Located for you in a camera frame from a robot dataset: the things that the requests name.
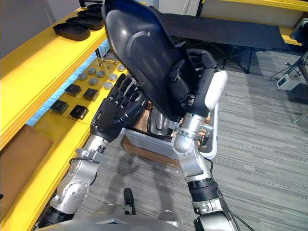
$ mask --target white device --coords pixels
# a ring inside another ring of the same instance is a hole
[[[292,90],[298,84],[300,84],[300,81],[290,74],[283,75],[276,83],[280,90]]]

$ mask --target white wall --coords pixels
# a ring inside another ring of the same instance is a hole
[[[161,13],[181,14],[186,0],[160,0],[158,10]],[[189,0],[189,6],[186,15],[196,16],[199,0]]]
[[[220,0],[206,0],[202,8],[201,16],[220,16],[265,24],[293,26],[302,13],[302,11],[270,6]]]
[[[78,7],[78,0],[1,0],[0,57]]]

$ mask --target metal washer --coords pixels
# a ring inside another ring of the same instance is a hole
[[[86,80],[88,77],[87,73],[82,73],[78,75],[79,80]]]
[[[88,74],[89,74],[89,75],[94,75],[95,72],[96,72],[96,70],[95,70],[95,68],[93,68],[93,67],[89,68],[89,70],[88,70]]]
[[[124,67],[123,64],[121,64],[121,65],[119,65],[119,66],[117,67],[117,70],[122,72],[122,71],[125,71],[126,68]]]
[[[110,90],[112,87],[113,87],[112,82],[107,81],[104,83],[104,88],[106,90]]]
[[[112,82],[116,81],[117,80],[117,74],[111,74],[109,76],[109,80],[112,81]]]
[[[92,79],[90,79],[90,80],[89,80],[89,84],[92,85],[92,86],[98,84],[98,79],[97,79],[97,78],[92,78]]]
[[[104,71],[99,71],[99,72],[96,73],[96,76],[98,78],[103,78],[105,76],[105,72]]]

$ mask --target metal bracket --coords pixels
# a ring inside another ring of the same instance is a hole
[[[99,153],[95,150],[89,151],[89,150],[84,149],[84,148],[77,148],[76,153],[78,153],[79,155],[82,155],[84,157],[87,157],[91,160],[94,160],[96,162],[99,162],[101,164],[104,164],[107,160],[107,157],[104,154]]]

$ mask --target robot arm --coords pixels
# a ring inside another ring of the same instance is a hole
[[[71,159],[69,171],[57,187],[39,228],[73,218],[88,195],[99,165],[107,159],[103,154],[107,144],[118,137],[124,126],[133,126],[139,120],[145,100],[135,84],[127,89],[131,82],[122,74],[101,103],[91,122],[90,137],[83,148],[76,149],[77,156]]]

